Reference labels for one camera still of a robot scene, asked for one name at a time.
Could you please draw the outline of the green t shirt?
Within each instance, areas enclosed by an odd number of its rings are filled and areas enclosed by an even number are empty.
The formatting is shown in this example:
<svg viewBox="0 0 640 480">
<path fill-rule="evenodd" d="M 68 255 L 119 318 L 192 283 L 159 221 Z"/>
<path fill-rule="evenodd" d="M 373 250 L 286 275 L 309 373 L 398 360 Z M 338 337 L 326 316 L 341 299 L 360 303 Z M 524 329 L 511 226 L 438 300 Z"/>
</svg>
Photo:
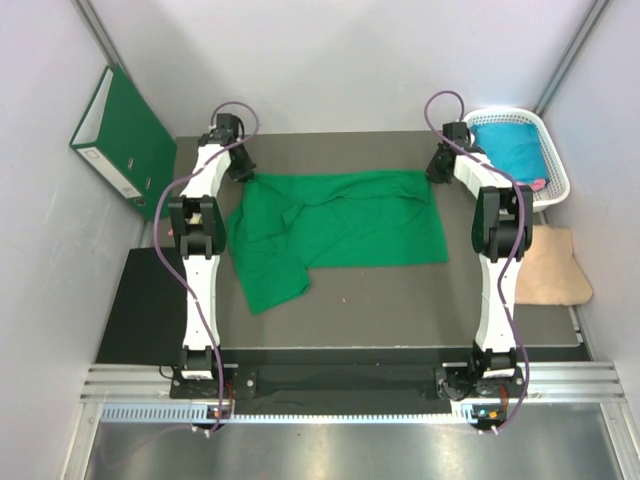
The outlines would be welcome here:
<svg viewBox="0 0 640 480">
<path fill-rule="evenodd" d="M 418 170 L 259 174 L 244 187 L 227 228 L 254 315 L 304 295 L 312 269 L 449 259 L 433 190 Z"/>
</svg>

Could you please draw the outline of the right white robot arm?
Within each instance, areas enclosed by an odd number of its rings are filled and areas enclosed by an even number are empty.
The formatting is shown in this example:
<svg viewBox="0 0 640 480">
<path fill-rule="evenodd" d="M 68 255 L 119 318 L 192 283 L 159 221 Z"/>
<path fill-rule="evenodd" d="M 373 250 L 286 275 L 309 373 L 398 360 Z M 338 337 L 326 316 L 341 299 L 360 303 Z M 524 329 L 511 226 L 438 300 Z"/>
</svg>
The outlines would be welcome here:
<svg viewBox="0 0 640 480">
<path fill-rule="evenodd" d="M 516 283 L 533 237 L 533 190 L 494 167 L 473 144 L 466 123 L 444 124 L 426 175 L 436 184 L 456 179 L 474 196 L 471 244 L 482 273 L 480 321 L 461 380 L 450 373 L 447 392 L 487 396 L 518 382 L 518 334 L 514 332 Z"/>
</svg>

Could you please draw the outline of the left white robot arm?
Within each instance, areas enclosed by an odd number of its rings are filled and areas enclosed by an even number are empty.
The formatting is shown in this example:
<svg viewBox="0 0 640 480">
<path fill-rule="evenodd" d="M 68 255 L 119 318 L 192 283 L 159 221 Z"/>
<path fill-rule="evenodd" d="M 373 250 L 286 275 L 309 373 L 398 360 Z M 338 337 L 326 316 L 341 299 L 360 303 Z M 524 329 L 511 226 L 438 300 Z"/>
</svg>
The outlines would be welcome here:
<svg viewBox="0 0 640 480">
<path fill-rule="evenodd" d="M 171 184 L 180 190 L 171 196 L 168 208 L 187 296 L 174 398 L 224 397 L 227 374 L 219 351 L 215 284 L 227 235 L 217 194 L 224 176 L 236 182 L 253 177 L 255 164 L 243 145 L 244 133 L 238 116 L 216 114 L 209 131 L 199 138 L 192 172 Z"/>
</svg>

